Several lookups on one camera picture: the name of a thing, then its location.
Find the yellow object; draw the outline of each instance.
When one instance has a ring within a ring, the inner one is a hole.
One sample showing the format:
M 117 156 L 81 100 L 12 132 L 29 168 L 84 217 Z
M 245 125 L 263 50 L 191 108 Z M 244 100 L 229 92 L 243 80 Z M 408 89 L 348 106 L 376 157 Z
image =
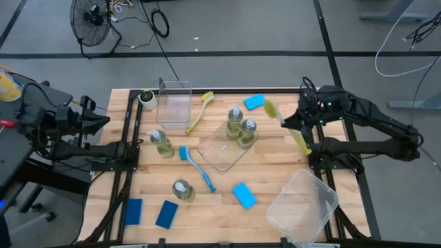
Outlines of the yellow object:
M 201 111 L 199 112 L 198 118 L 196 118 L 196 120 L 194 120 L 194 121 L 192 122 L 192 124 L 190 125 L 190 127 L 189 127 L 187 130 L 185 130 L 185 133 L 186 133 L 187 135 L 190 135 L 190 134 L 192 133 L 194 127 L 196 127 L 196 125 L 198 124 L 199 120 L 201 119 L 202 113 L 204 112 L 205 106 L 206 106 L 208 103 L 212 102 L 213 100 L 214 100 L 214 94 L 213 94 L 213 92 L 207 92 L 207 93 L 205 93 L 205 94 L 202 96 L 202 101 L 204 101 L 204 104 L 202 104 L 202 109 L 201 109 Z
M 8 74 L 6 68 L 0 69 L 0 101 L 15 101 L 20 98 L 23 85 Z
M 280 124 L 285 124 L 285 120 L 278 111 L 277 107 L 271 101 L 265 101 L 265 112 L 270 118 L 277 118 Z M 309 155 L 312 151 L 306 146 L 306 142 L 303 139 L 302 133 L 297 130 L 289 129 L 291 136 L 297 142 L 297 144 L 303 149 L 306 155 Z

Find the yellow brush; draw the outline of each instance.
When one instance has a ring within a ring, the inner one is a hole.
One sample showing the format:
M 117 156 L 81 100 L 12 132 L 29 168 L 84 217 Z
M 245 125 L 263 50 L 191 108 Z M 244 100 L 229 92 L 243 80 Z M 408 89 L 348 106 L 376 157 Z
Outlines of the yellow brush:
M 187 135 L 190 135 L 190 133 L 193 131 L 194 127 L 198 124 L 199 120 L 201 119 L 202 113 L 204 112 L 205 106 L 207 106 L 208 103 L 214 100 L 214 94 L 213 92 L 207 92 L 202 96 L 202 101 L 204 101 L 204 104 L 202 104 L 202 109 L 199 112 L 198 118 L 192 122 L 190 127 L 185 130 L 185 133 Z
M 278 111 L 277 107 L 271 101 L 265 101 L 265 112 L 270 118 L 276 118 L 280 121 L 280 124 L 285 124 L 285 120 Z M 309 155 L 312 151 L 306 146 L 306 142 L 302 137 L 302 133 L 297 130 L 289 129 L 292 137 L 297 142 L 297 144 L 303 149 L 306 155 Z

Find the concrete floor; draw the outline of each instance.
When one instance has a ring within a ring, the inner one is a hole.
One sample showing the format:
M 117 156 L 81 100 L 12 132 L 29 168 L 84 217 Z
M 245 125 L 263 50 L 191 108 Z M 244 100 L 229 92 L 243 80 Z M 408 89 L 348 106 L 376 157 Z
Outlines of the concrete floor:
M 358 19 L 361 11 L 387 10 L 395 1 L 321 0 L 320 4 L 334 51 L 376 51 L 392 26 Z M 6 42 L 2 54 L 69 54 L 79 53 L 79 46 L 69 23 L 71 1 L 28 0 Z M 14 14 L 19 1 L 5 0 L 0 8 L 0 33 Z M 160 2 L 170 22 L 170 36 L 161 39 L 165 51 L 325 51 L 312 1 L 309 0 L 181 0 Z M 150 13 L 154 3 L 146 3 Z M 410 11 L 432 17 L 441 10 L 439 1 L 418 1 Z M 118 18 L 138 16 L 137 9 L 123 9 Z M 146 43 L 152 35 L 144 23 L 127 20 L 118 23 L 127 45 Z M 385 51 L 404 51 L 406 37 L 419 24 L 399 24 Z M 415 50 L 441 50 L 441 31 L 436 30 Z M 99 46 L 86 52 L 106 52 L 114 43 L 109 34 Z M 159 52 L 153 40 L 147 47 L 116 52 Z M 421 67 L 433 57 L 380 58 L 383 72 L 394 73 Z M 223 56 L 170 58 L 176 73 L 194 87 L 298 86 L 302 76 L 320 85 L 333 85 L 329 62 L 325 56 Z M 390 110 L 388 100 L 412 99 L 424 74 L 384 78 L 376 73 L 373 57 L 336 58 L 343 87 L 372 100 L 385 113 L 409 122 L 409 111 Z M 8 66 L 38 81 L 71 93 L 75 98 L 88 94 L 105 107 L 112 88 L 156 87 L 158 77 L 174 79 L 164 58 L 129 59 L 0 59 Z M 426 99 L 441 91 L 436 65 L 424 81 L 417 99 Z M 415 112 L 415 125 L 425 137 L 423 147 L 441 162 L 437 141 L 441 138 L 437 112 Z M 358 140 L 378 140 L 384 135 L 371 128 L 356 127 Z M 99 136 L 91 137 L 92 143 Z M 383 240 L 441 243 L 441 173 L 424 154 L 412 163 L 401 163 L 381 156 L 365 161 L 366 175 L 373 206 Z M 85 180 L 88 175 L 76 172 Z M 19 196 L 22 203 L 32 190 L 26 187 Z M 81 223 L 81 199 L 66 200 L 43 190 L 39 197 L 49 211 L 58 214 L 52 223 L 44 223 L 27 238 L 14 239 L 13 247 L 64 245 L 76 236 Z M 36 214 L 18 214 L 11 208 L 6 214 L 14 229 Z

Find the wooden tabletop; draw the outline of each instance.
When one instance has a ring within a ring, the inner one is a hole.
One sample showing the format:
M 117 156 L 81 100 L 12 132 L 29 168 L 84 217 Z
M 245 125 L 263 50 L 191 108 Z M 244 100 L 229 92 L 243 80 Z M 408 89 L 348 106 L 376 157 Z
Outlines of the wooden tabletop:
M 102 144 L 121 139 L 127 98 L 130 90 L 112 90 L 107 115 L 111 121 L 104 127 Z M 215 100 L 204 111 L 204 115 L 190 136 L 183 130 L 164 130 L 176 153 L 171 159 L 162 159 L 150 142 L 146 131 L 163 130 L 156 122 L 156 110 L 143 110 L 139 138 L 141 144 L 139 168 L 133 175 L 130 198 L 143 199 L 140 225 L 125 227 L 124 243 L 158 243 L 166 238 L 167 243 L 212 243 L 212 242 L 280 242 L 282 236 L 267 220 L 265 214 L 272 201 L 285 187 L 289 179 L 300 169 L 309 169 L 307 157 L 280 123 L 270 119 L 262 107 L 248 111 L 243 100 L 251 94 L 215 94 Z M 265 94 L 265 98 L 278 104 L 284 117 L 297 108 L 297 94 Z M 192 120 L 198 115 L 202 101 L 199 95 L 192 97 Z M 217 173 L 198 152 L 198 145 L 208 139 L 227 119 L 232 104 L 238 104 L 244 118 L 254 118 L 259 139 L 242 158 L 226 173 Z M 134 104 L 134 120 L 137 104 Z M 131 121 L 132 137 L 134 121 Z M 341 122 L 324 127 L 325 136 L 345 140 Z M 187 161 L 181 161 L 178 147 L 190 147 L 192 158 L 209 175 L 217 190 L 211 194 L 201 174 Z M 369 228 L 362 204 L 356 177 L 348 169 L 334 169 L 334 180 L 340 206 L 359 228 L 369 235 Z M 84 223 L 79 240 L 89 236 L 109 207 L 114 172 L 106 172 L 95 180 L 89 190 L 85 206 Z M 172 193 L 172 184 L 178 179 L 189 182 L 196 190 L 192 203 L 184 203 Z M 233 195 L 232 188 L 240 182 L 246 183 L 257 198 L 257 203 L 244 210 Z M 178 204 L 172 227 L 164 229 L 155 225 L 164 200 Z M 116 238 L 119 212 L 115 214 L 112 237 Z M 331 219 L 333 235 L 337 230 Z M 317 241 L 324 241 L 322 231 Z

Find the plastic storage bin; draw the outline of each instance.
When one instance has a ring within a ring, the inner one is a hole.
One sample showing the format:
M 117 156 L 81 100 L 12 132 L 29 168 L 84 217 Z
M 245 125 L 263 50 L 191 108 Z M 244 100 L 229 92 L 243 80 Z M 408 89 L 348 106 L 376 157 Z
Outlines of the plastic storage bin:
M 293 245 L 306 248 L 317 239 L 337 206 L 337 193 L 302 169 L 273 201 L 267 219 Z
M 160 81 L 156 121 L 169 130 L 186 130 L 192 111 L 192 84 Z

